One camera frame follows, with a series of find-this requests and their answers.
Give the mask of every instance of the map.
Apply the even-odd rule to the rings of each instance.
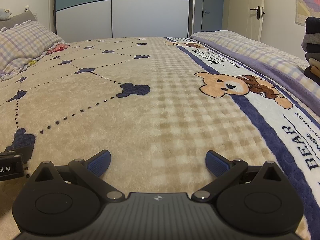
[[[320,0],[297,0],[295,23],[306,26],[310,16],[320,18]]]

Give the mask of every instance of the fuzzy blanket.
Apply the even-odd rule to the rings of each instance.
[[[319,118],[283,86],[191,39],[115,38],[70,44],[0,83],[1,151],[32,145],[66,165],[103,149],[103,179],[124,192],[193,193],[214,178],[214,150],[249,165],[276,161],[299,192],[297,233],[320,235]],[[19,230],[12,203],[27,178],[0,183],[0,239]]]

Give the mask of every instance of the folded clothes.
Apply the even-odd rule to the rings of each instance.
[[[307,67],[304,71],[304,75],[307,78],[312,79],[314,82],[316,82],[318,85],[320,85],[320,78],[318,78],[316,75],[314,75],[313,73],[311,73],[311,68],[312,67]]]
[[[309,64],[310,64],[311,67],[315,66],[317,69],[320,69],[320,62],[315,60],[314,58],[310,58],[309,59]]]
[[[48,50],[47,51],[47,55],[49,55],[51,53],[54,53],[54,52],[57,52],[57,51],[61,51],[61,50],[67,49],[68,47],[69,46],[67,44],[59,44],[54,49]]]
[[[320,44],[320,33],[305,34],[303,37],[302,44],[301,44],[301,46],[305,52],[308,52],[307,51],[308,44]]]
[[[320,33],[320,19],[316,17],[308,17],[306,19],[306,34]]]
[[[309,62],[310,58],[314,58],[317,61],[320,61],[320,53],[306,53],[306,60]]]
[[[320,45],[308,43],[307,50],[305,52],[307,52],[307,53],[320,53]]]
[[[311,66],[311,69],[310,69],[311,73],[316,75],[318,78],[320,78],[320,70],[317,69],[315,66]]]

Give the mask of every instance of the logo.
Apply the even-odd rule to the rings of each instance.
[[[160,201],[160,200],[162,200],[162,199],[163,199],[163,197],[161,197],[161,196],[157,195],[157,196],[155,196],[155,197],[154,197],[154,199],[155,199],[156,201]]]
[[[10,166],[0,167],[0,172],[6,172],[6,171],[11,171],[11,170],[10,170]]]

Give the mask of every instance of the wardrobe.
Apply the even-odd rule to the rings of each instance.
[[[187,37],[189,0],[55,0],[66,42],[118,37]]]

